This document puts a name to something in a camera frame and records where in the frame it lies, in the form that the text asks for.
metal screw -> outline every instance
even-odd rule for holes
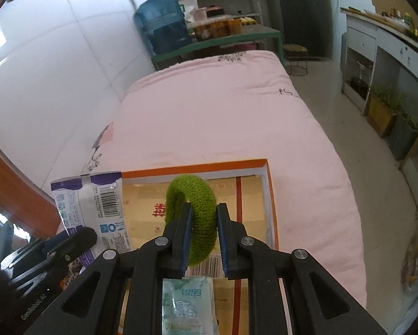
[[[113,259],[114,257],[116,257],[116,251],[115,250],[109,249],[109,250],[104,251],[104,253],[103,253],[103,258],[104,259]]]
[[[165,246],[169,240],[166,237],[157,237],[154,242],[157,246]]]
[[[254,244],[254,238],[252,237],[243,237],[241,240],[242,244],[245,246],[252,246]]]
[[[306,259],[308,257],[308,252],[304,249],[296,249],[294,251],[294,256],[298,259]]]

round stool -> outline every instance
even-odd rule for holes
[[[305,71],[305,74],[294,75],[296,77],[303,77],[308,74],[308,49],[304,46],[299,46],[297,44],[284,44],[283,51],[285,52],[286,58],[290,62],[290,73],[289,75],[294,75],[292,73],[292,61],[296,60],[296,67],[301,68]],[[305,67],[299,66],[299,60],[305,59]]]

barcode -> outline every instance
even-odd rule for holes
[[[105,217],[116,217],[121,214],[119,193],[117,187],[99,189],[100,200],[102,201],[103,215]]]
[[[114,237],[114,245],[116,246],[116,250],[119,253],[124,253],[128,250],[127,244],[125,243],[125,238],[121,235]]]
[[[110,244],[108,243],[108,239],[105,237],[102,237],[103,245],[105,246],[105,249],[110,249]]]
[[[206,276],[212,278],[223,278],[223,268],[221,266],[221,255],[211,254],[200,264],[190,267],[186,276]]]

green hair tie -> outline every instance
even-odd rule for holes
[[[179,175],[167,189],[166,223],[179,218],[186,199],[193,210],[189,266],[195,266],[204,261],[215,246],[216,200],[212,189],[202,178],[192,174]]]

cardboard box with plants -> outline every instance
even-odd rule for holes
[[[417,120],[403,110],[404,95],[393,88],[372,86],[367,122],[386,142],[396,160],[408,154],[418,136]]]

